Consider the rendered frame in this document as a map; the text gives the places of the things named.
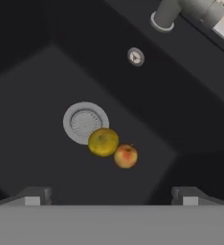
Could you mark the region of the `yellow-green round fruit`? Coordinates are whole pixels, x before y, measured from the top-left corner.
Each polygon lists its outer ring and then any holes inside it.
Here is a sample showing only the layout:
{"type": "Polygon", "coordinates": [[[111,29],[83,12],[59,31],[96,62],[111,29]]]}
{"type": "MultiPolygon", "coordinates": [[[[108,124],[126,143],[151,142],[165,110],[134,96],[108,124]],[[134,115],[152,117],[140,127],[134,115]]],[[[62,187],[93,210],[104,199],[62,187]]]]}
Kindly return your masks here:
{"type": "Polygon", "coordinates": [[[89,136],[88,148],[97,156],[108,157],[116,151],[119,142],[119,135],[113,129],[100,128],[89,136]]]}

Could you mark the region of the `grey sink tap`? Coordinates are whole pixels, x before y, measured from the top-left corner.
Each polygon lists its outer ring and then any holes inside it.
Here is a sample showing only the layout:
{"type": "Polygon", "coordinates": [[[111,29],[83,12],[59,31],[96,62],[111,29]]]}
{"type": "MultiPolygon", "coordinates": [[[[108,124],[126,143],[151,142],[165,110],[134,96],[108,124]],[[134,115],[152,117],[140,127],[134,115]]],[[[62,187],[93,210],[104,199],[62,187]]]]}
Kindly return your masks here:
{"type": "Polygon", "coordinates": [[[189,14],[212,30],[224,17],[224,3],[217,0],[162,0],[157,11],[150,16],[150,24],[160,33],[170,33],[181,13],[189,14]]]}

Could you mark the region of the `red-yellow apple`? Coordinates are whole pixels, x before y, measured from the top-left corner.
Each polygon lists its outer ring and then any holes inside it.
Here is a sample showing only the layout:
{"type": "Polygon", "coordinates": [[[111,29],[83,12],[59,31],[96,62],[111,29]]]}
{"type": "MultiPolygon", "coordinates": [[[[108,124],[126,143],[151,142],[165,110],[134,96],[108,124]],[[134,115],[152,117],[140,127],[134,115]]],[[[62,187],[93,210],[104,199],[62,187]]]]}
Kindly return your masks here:
{"type": "Polygon", "coordinates": [[[132,168],[137,160],[138,151],[134,145],[120,145],[114,154],[114,161],[120,168],[132,168]]]}

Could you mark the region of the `grey sink drain strainer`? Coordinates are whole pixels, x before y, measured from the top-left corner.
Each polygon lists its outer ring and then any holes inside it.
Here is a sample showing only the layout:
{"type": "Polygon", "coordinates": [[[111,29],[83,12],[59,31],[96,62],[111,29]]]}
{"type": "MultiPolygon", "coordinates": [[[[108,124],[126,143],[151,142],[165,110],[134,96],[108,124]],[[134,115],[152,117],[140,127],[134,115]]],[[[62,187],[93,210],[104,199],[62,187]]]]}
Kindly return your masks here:
{"type": "Polygon", "coordinates": [[[63,116],[63,128],[75,143],[88,145],[89,136],[97,129],[108,128],[109,119],[105,111],[89,101],[71,105],[63,116]]]}

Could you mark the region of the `grey sink overflow cap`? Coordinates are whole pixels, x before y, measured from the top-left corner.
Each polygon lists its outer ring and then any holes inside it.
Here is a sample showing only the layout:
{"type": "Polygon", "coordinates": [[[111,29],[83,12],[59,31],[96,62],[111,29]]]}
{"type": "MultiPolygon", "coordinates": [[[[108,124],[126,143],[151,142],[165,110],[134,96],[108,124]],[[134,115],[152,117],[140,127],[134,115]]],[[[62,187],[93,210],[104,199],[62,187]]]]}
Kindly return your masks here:
{"type": "Polygon", "coordinates": [[[133,66],[140,67],[145,62],[145,55],[140,49],[132,47],[127,51],[127,59],[133,66]]]}

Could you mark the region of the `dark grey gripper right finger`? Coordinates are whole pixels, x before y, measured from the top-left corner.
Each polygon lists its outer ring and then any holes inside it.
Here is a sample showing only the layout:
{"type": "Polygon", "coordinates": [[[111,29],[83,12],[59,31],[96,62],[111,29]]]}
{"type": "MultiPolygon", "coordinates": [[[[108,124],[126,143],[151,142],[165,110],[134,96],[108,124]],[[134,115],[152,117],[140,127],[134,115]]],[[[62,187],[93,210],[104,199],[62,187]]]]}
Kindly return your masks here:
{"type": "Polygon", "coordinates": [[[180,206],[224,205],[224,200],[211,197],[197,187],[173,187],[171,204],[180,206]]]}

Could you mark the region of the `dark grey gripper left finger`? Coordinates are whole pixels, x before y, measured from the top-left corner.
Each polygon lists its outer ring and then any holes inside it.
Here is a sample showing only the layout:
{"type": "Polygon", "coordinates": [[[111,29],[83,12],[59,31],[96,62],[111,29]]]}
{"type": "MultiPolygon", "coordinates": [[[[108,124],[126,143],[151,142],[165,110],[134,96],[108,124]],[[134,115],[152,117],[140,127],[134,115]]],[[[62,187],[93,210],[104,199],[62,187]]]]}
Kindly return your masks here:
{"type": "Polygon", "coordinates": [[[0,200],[5,206],[44,206],[52,204],[52,189],[48,187],[28,187],[14,196],[0,200]]]}

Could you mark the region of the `black kitchen sink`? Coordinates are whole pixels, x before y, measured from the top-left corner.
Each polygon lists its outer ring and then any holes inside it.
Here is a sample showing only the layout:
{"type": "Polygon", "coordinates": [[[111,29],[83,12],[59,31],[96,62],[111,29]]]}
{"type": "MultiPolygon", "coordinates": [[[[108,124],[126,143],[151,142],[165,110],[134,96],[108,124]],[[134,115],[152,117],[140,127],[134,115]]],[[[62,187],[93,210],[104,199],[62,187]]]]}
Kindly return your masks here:
{"type": "Polygon", "coordinates": [[[224,52],[185,19],[155,31],[158,1],[0,0],[0,199],[48,187],[57,205],[165,205],[193,186],[224,200],[224,52]],[[65,134],[79,101],[137,147],[135,167],[65,134]]]}

